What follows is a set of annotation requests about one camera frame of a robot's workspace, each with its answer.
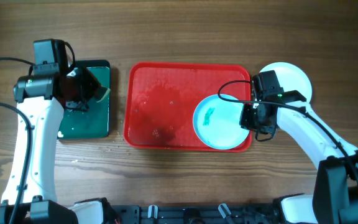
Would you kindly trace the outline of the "green yellow sponge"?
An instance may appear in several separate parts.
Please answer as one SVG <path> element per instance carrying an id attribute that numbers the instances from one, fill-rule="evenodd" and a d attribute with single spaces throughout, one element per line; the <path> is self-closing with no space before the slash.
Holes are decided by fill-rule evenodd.
<path id="1" fill-rule="evenodd" d="M 110 91 L 110 88 L 107 88 L 105 86 L 99 87 L 94 95 L 95 101 L 97 103 L 103 101 L 105 97 L 109 96 Z"/>

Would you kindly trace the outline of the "white plate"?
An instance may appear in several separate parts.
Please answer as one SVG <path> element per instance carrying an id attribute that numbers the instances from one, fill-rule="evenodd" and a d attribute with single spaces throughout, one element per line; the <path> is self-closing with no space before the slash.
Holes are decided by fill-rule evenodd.
<path id="1" fill-rule="evenodd" d="M 306 73 L 294 64 L 287 62 L 275 62 L 266 65 L 260 72 L 273 70 L 284 92 L 297 90 L 309 103 L 312 99 L 313 89 Z"/>

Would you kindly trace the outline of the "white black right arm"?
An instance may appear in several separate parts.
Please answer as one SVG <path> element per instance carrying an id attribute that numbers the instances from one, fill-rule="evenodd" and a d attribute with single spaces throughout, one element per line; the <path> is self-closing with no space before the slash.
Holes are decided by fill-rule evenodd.
<path id="1" fill-rule="evenodd" d="M 304 150 L 318 172 L 311 195 L 279 201 L 288 223 L 358 223 L 358 148 L 329 128 L 298 91 L 245 101 L 240 125 L 273 138 L 288 133 Z"/>

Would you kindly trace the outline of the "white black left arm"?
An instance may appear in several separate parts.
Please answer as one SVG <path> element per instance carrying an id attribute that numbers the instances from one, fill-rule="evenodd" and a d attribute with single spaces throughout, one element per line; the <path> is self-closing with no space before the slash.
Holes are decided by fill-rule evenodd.
<path id="1" fill-rule="evenodd" d="M 19 116 L 11 178 L 2 195 L 0 223 L 107 223 L 114 211 L 105 198 L 67 208 L 56 202 L 54 166 L 60 124 L 69 101 L 107 100 L 110 81 L 86 67 L 61 75 L 35 73 L 14 87 Z"/>

